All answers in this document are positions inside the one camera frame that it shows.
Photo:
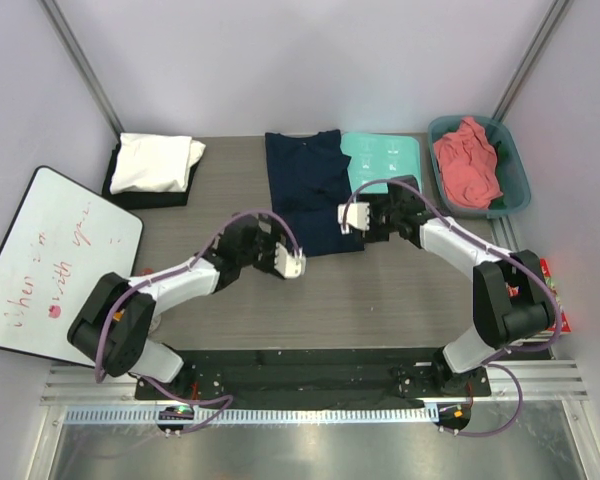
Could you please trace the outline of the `navy blue t shirt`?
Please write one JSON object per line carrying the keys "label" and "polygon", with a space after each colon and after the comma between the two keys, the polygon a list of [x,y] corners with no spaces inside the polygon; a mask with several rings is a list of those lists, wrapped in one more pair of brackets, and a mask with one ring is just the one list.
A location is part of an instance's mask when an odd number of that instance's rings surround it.
{"label": "navy blue t shirt", "polygon": [[272,210],[289,225],[308,257],[361,252],[357,234],[343,234],[338,207],[352,190],[351,158],[341,150],[341,131],[306,137],[265,134]]}

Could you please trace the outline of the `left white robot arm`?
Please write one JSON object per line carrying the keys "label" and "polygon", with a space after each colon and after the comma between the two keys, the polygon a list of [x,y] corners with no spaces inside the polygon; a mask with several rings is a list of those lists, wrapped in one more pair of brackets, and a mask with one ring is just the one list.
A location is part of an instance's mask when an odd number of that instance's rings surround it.
{"label": "left white robot arm", "polygon": [[246,267],[279,277],[276,256],[290,244],[272,220],[248,215],[228,225],[209,248],[175,267],[145,277],[107,273],[73,320],[67,340],[99,364],[98,379],[127,373],[150,377],[170,398],[183,398],[192,389],[192,373],[174,349],[150,339],[162,314],[220,292]]}

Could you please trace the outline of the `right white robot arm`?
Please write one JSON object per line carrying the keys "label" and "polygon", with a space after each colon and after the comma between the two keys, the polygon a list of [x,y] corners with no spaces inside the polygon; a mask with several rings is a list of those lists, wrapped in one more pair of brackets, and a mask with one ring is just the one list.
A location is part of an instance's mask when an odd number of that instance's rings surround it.
{"label": "right white robot arm", "polygon": [[511,251],[470,232],[442,214],[412,176],[381,179],[388,193],[358,216],[365,240],[386,241],[397,233],[415,247],[445,260],[472,284],[472,324],[435,355],[431,380],[452,395],[468,373],[509,351],[542,351],[557,340],[563,318],[543,276],[539,257]]}

